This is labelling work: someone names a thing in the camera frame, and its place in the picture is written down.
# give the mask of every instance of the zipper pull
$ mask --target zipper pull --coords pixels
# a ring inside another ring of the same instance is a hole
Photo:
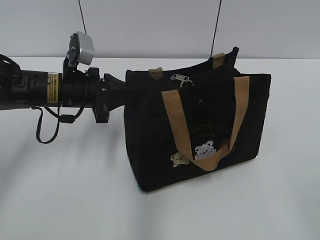
[[[184,82],[184,81],[188,81],[189,77],[188,76],[183,76],[183,75],[180,75],[180,74],[173,74],[172,77],[170,77],[170,80],[179,80],[181,82]]]
[[[181,81],[180,88],[182,88],[184,83],[191,83],[192,86],[195,86],[194,82],[191,81],[188,76],[183,76],[183,75],[180,75],[180,74],[173,74],[172,77],[170,77],[170,80]]]

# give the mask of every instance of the black tote bag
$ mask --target black tote bag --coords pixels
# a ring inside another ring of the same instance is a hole
[[[237,53],[171,71],[127,71],[126,87],[143,92],[124,108],[127,154],[143,191],[257,156],[271,76],[239,73]]]

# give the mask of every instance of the white wall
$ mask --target white wall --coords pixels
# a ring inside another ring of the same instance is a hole
[[[97,57],[206,58],[219,0],[81,0]],[[215,53],[320,58],[318,0],[223,0]],[[77,0],[2,0],[0,53],[63,57],[83,31]]]

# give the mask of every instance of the black fabric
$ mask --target black fabric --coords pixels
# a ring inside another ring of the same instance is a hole
[[[124,107],[127,154],[143,191],[211,173],[193,163],[173,167],[171,156],[177,148],[161,92],[179,89],[194,155],[195,147],[207,141],[213,141],[214,147],[219,149],[222,141],[231,135],[235,116],[233,77],[247,76],[234,68],[234,53],[236,56],[237,48],[227,54],[224,65],[216,69],[212,69],[210,58],[189,68],[164,71],[159,80],[150,77],[147,71],[127,71],[126,87],[145,92],[139,102]],[[186,83],[180,89],[181,82],[170,80],[172,74],[190,77],[194,86]],[[270,83],[268,74],[250,76],[249,104],[234,150],[214,171],[248,161],[258,154]]]

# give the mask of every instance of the mechanical arm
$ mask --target mechanical arm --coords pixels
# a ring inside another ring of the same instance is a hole
[[[60,123],[72,124],[84,108],[92,108],[97,123],[107,123],[110,111],[133,99],[135,90],[110,74],[100,77],[99,69],[77,70],[79,63],[90,65],[94,45],[90,36],[77,32],[71,35],[62,73],[21,70],[10,58],[0,55],[0,110],[37,109],[41,111],[36,130],[40,143],[51,143],[58,135]],[[57,118],[54,136],[40,139],[44,107]],[[50,107],[57,107],[57,113]],[[60,108],[79,108],[75,115],[60,115]]]

